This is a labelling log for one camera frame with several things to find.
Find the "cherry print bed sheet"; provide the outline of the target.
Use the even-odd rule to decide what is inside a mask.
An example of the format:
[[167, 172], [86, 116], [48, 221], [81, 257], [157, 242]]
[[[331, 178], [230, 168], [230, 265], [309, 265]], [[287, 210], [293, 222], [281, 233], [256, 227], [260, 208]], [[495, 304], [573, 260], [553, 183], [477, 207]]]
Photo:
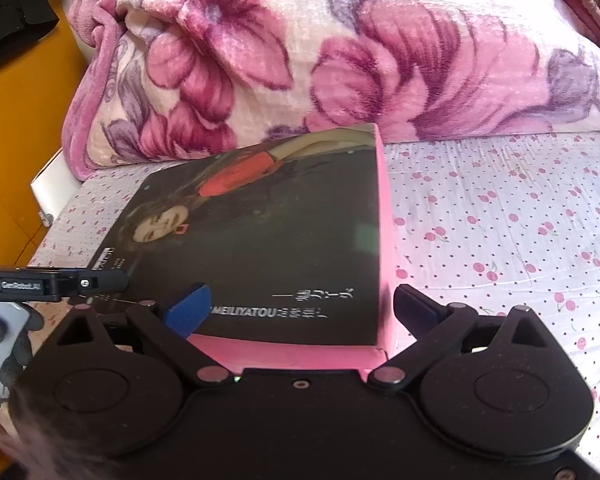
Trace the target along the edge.
[[591, 388], [600, 471], [600, 132], [390, 144], [396, 277], [483, 314], [532, 307]]

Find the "box lid with woman photo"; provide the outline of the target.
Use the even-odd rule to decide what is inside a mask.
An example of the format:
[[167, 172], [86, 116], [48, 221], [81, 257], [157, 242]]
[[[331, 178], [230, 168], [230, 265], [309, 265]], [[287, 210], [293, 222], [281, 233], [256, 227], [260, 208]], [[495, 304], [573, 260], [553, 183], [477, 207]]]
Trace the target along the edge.
[[188, 340], [231, 370], [369, 370], [396, 350], [387, 167], [373, 124], [305, 133], [164, 168], [120, 212], [91, 265], [119, 314], [208, 285]]

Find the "orange wooden cabinet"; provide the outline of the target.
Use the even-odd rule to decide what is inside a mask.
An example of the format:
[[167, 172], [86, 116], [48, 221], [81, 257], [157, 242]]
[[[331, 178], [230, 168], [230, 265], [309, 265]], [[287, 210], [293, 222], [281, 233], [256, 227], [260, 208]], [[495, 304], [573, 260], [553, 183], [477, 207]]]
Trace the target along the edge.
[[0, 68], [0, 266], [27, 263], [46, 233], [30, 182], [59, 150], [86, 70], [62, 0], [50, 4], [58, 25]]

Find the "floral pink blanket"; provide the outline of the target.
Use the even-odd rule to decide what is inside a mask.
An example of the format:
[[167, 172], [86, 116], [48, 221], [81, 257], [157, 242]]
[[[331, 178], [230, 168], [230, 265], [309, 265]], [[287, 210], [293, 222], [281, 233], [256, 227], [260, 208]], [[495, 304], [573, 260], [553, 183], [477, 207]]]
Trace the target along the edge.
[[600, 130], [594, 0], [73, 0], [72, 173], [375, 124], [385, 143]]

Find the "white bed side rail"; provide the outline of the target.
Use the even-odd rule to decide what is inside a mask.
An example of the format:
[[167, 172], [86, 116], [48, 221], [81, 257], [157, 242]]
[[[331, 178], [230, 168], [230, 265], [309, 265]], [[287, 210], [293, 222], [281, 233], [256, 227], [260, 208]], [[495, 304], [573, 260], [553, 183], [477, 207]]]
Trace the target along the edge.
[[58, 219], [81, 185], [69, 169], [64, 151], [58, 150], [30, 184], [43, 226], [49, 228]]

